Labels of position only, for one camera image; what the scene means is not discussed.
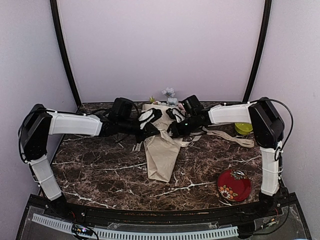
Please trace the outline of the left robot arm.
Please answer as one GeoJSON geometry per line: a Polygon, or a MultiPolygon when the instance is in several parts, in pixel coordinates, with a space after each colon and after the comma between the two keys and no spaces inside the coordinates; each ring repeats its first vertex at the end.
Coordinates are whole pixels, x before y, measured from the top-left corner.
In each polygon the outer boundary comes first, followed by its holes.
{"type": "Polygon", "coordinates": [[[18,152],[27,164],[34,182],[51,202],[51,210],[60,218],[67,218],[70,206],[64,202],[48,156],[48,142],[52,136],[81,135],[111,137],[117,134],[134,136],[137,143],[156,136],[160,131],[154,122],[162,117],[156,108],[140,111],[132,100],[118,97],[110,108],[98,108],[90,113],[74,113],[46,108],[35,104],[18,129],[18,152]]]}

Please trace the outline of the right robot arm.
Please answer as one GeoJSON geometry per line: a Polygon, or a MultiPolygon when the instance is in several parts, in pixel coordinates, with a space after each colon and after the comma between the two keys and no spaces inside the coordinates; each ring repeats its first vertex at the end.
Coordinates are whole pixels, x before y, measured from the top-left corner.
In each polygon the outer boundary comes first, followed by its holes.
{"type": "Polygon", "coordinates": [[[272,100],[263,97],[253,102],[204,107],[195,95],[186,98],[182,105],[186,113],[176,108],[166,110],[174,121],[168,127],[173,137],[191,134],[194,130],[217,124],[246,123],[252,125],[255,142],[262,156],[261,193],[273,196],[280,188],[283,170],[282,152],[285,145],[285,123],[272,100]]]}

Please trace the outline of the pink fake rose stem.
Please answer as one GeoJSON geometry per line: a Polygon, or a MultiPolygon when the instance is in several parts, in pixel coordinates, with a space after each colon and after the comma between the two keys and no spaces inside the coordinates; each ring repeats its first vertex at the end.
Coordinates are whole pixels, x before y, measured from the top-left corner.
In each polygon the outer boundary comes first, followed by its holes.
{"type": "Polygon", "coordinates": [[[184,106],[183,106],[182,104],[179,104],[179,105],[178,105],[178,108],[179,108],[180,110],[182,110],[182,111],[185,110],[185,108],[184,108],[184,106]]]}

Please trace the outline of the beige wrapping paper sheet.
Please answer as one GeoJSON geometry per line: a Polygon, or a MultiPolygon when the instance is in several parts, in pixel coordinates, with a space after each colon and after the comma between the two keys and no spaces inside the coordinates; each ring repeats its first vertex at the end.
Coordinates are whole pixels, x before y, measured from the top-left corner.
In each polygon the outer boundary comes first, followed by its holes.
{"type": "Polygon", "coordinates": [[[166,110],[169,106],[144,104],[143,111],[150,109],[160,110],[162,116],[153,125],[160,131],[160,134],[147,138],[143,144],[145,149],[147,176],[151,180],[168,183],[171,179],[181,145],[169,136],[167,129],[174,121],[166,110]]]}

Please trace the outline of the blue fake flower stem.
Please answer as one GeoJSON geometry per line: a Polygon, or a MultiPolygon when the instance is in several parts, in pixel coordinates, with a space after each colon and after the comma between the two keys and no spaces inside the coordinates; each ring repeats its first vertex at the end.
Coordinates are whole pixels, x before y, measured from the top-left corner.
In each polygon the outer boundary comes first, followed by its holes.
{"type": "Polygon", "coordinates": [[[168,106],[177,106],[179,104],[178,99],[175,97],[175,90],[172,87],[167,87],[161,93],[166,97],[166,104],[168,106]]]}

